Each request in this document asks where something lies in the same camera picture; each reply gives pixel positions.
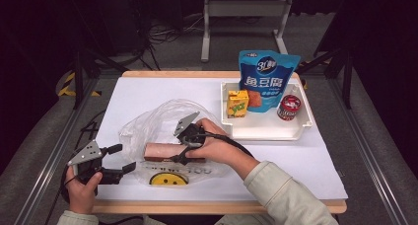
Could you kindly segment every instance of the yellow smiley face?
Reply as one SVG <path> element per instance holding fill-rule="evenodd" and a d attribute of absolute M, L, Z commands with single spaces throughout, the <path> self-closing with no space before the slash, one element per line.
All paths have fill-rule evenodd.
<path fill-rule="evenodd" d="M 174 173 L 158 173 L 150 179 L 150 185 L 183 186 L 187 184 L 187 177 Z"/>

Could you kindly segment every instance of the plastic bag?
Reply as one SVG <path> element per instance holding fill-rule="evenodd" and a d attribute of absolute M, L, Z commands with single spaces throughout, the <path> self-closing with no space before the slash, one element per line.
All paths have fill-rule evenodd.
<path fill-rule="evenodd" d="M 209 118 L 217 125 L 222 125 L 217 117 L 212 115 L 195 102 L 176 99 L 170 100 L 153 111 L 137 116 L 119 131 L 119 140 L 123 145 L 122 156 L 128 161 L 137 162 L 133 172 L 141 184 L 149 184 L 158 173 L 179 174 L 188 179 L 189 183 L 199 182 L 211 177 L 221 177 L 229 167 L 206 160 L 205 163 L 188 163 L 182 165 L 173 162 L 148 162 L 144 160 L 145 146 L 153 143 L 176 143 L 174 130 L 178 121 L 192 113 L 200 112 L 196 120 Z"/>

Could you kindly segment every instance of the red can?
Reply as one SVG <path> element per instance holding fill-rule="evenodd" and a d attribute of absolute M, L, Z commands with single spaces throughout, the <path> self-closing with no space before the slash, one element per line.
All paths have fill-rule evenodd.
<path fill-rule="evenodd" d="M 289 121 L 295 117 L 300 107 L 301 100 L 298 97 L 287 95 L 283 97 L 282 102 L 280 102 L 277 114 L 280 118 Z"/>

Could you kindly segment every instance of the white tray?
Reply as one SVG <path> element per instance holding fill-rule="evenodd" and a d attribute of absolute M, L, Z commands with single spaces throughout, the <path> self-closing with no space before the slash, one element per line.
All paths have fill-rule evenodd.
<path fill-rule="evenodd" d="M 267 112 L 246 112 L 245 117 L 228 118 L 228 91 L 238 90 L 239 83 L 221 84 L 221 118 L 225 131 L 237 140 L 298 140 L 305 128 L 313 125 L 314 117 L 304 88 L 297 78 L 291 78 L 283 96 L 298 97 L 302 104 L 295 118 L 286 121 L 277 115 L 277 109 Z"/>

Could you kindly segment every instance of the dark background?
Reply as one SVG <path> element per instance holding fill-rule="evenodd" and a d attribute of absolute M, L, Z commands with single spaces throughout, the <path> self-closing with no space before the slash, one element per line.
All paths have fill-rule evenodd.
<path fill-rule="evenodd" d="M 203 3 L 141 1 L 150 17 L 158 16 L 178 29 L 182 17 L 201 12 Z M 294 0 L 292 15 L 341 9 L 318 50 L 349 43 L 355 69 L 417 176 L 418 11 L 413 9 L 414 0 L 342 1 Z M 98 16 L 99 11 L 105 15 Z M 55 85 L 72 68 L 78 47 L 111 56 L 138 51 L 144 44 L 136 34 L 126 0 L 0 0 L 0 28 L 1 172 L 31 129 L 57 102 Z"/>

